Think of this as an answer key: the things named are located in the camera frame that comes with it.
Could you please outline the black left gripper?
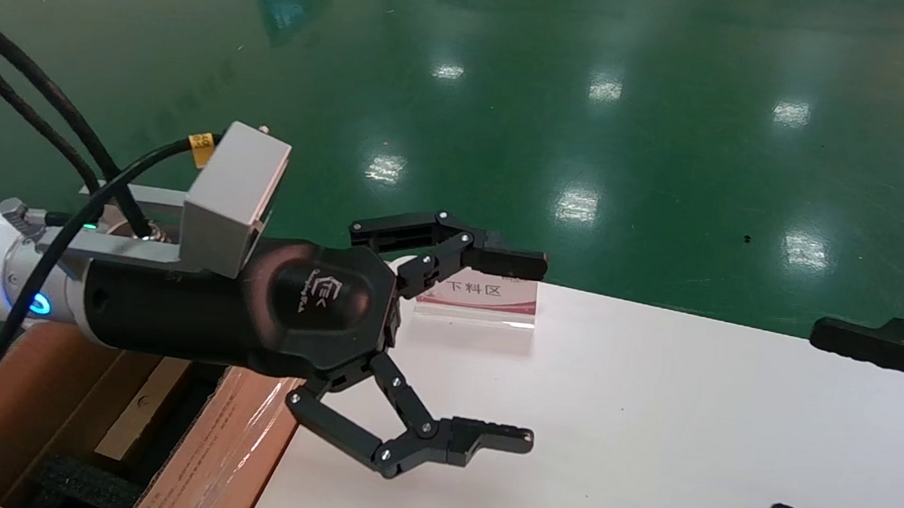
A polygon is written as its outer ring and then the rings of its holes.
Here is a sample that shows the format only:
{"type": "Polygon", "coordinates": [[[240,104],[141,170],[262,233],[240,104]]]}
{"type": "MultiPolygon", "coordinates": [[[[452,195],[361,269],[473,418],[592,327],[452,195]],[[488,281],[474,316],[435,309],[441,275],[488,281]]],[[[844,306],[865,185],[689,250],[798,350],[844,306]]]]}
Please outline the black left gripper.
{"type": "Polygon", "coordinates": [[[358,220],[349,237],[355,248],[342,250],[267,238],[233,279],[92,261],[86,326],[122,350],[312,379],[287,396],[293,417],[385,479],[426,463],[462,468],[484,448],[530,452],[529,428],[431,416],[382,352],[399,326],[396,283],[404,299],[535,311],[547,256],[513,250],[499,232],[445,210],[358,220]],[[419,253],[395,274],[377,255],[410,250],[419,253]],[[333,385],[368,376],[403,424],[394,439],[381,440],[322,400],[333,385]]]}

